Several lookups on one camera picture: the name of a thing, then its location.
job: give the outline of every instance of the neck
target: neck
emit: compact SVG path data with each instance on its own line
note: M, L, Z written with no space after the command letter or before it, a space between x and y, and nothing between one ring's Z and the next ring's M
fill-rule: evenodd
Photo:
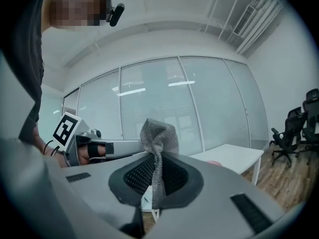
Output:
M50 24L50 4L51 0L43 0L41 9L41 33L51 27Z

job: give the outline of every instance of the dark t-shirt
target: dark t-shirt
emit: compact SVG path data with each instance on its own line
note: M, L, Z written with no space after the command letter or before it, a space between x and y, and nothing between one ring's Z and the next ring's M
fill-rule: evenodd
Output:
M42 3L43 0L31 0L24 5L23 12L10 32L9 44L4 52L15 76L35 101L19 135L22 141L31 144L33 129L39 118L44 72L41 52Z

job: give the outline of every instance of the chair armrest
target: chair armrest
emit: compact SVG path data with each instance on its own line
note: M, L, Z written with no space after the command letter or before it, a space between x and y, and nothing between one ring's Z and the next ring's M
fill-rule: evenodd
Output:
M274 129L274 128L272 128L271 131L274 132L275 134L278 134L278 133L279 133L279 132L278 132L276 129Z

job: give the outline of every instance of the office chair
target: office chair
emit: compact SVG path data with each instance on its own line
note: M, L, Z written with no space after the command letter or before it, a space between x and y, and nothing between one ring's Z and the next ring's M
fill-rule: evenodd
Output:
M312 154L319 153L319 132L316 133L316 124L319 123L319 90L313 89L307 92L306 100L303 102L304 111L308 112L307 127L303 128L303 136L307 141L305 149L298 152L296 157L302 152L310 151L307 165L310 164Z
M275 164L275 161L285 156L288 161L288 167L291 167L292 161L289 157L290 153L297 154L295 150L298 148L301 141L301 130L307 120L308 112L301 112L301 107L291 110L288 113L288 117L285 121L285 131L283 133L279 133L276 129L272 128L271 131L274 132L273 138L275 140L275 144L279 145L282 150L274 150L272 155L274 156L275 152L278 152L279 155L273 160L272 164ZM296 144L293 145L294 138L297 138Z

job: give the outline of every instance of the chair backrest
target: chair backrest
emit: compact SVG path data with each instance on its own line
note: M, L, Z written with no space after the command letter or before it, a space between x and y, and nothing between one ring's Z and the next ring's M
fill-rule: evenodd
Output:
M303 102L304 111L308 112L307 126L315 127L316 123L310 123L312 117L317 118L319 116L319 90L313 89L307 92L306 100Z
M300 115L302 112L301 112L301 106L300 107L297 107L293 110L291 110L290 112L288 112L288 118L290 117L294 117L294 116L298 116Z
M283 142L286 146L292 145L295 136L297 141L300 141L301 130L307 120L308 112L301 113L294 117L289 117L285 121L285 133Z

